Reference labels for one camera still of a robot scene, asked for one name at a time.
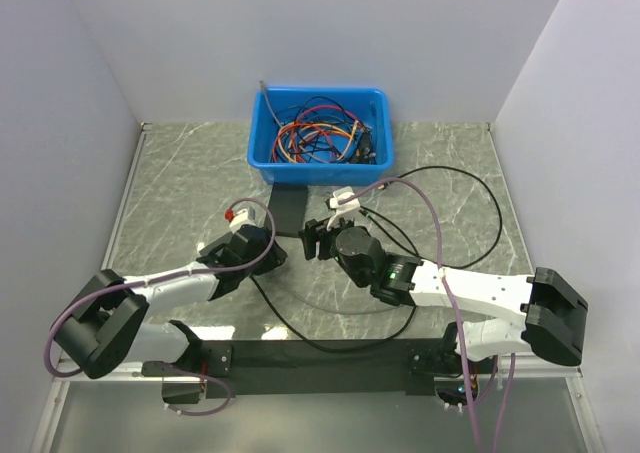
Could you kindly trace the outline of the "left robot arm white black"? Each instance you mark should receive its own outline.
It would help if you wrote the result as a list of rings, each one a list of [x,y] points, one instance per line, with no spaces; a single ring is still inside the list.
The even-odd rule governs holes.
[[[106,376],[126,362],[160,361],[176,373],[194,372],[201,341],[184,323],[149,325],[147,319],[191,303],[217,300],[249,276],[282,266],[286,252],[271,232],[244,225],[202,248],[191,263],[146,276],[94,275],[51,326],[46,344],[58,345],[75,369],[59,370],[44,352],[46,369],[59,378]]]

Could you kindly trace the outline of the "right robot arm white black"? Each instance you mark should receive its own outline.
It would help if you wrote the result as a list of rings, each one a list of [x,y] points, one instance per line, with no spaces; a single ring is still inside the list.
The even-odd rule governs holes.
[[[306,259],[335,260],[357,287],[385,304],[457,306],[484,316],[482,322],[463,322],[464,338],[440,347],[441,363],[452,372],[511,353],[531,352],[566,367],[582,362],[588,303],[553,269],[505,276],[439,267],[385,251],[353,222],[310,220],[299,237]]]

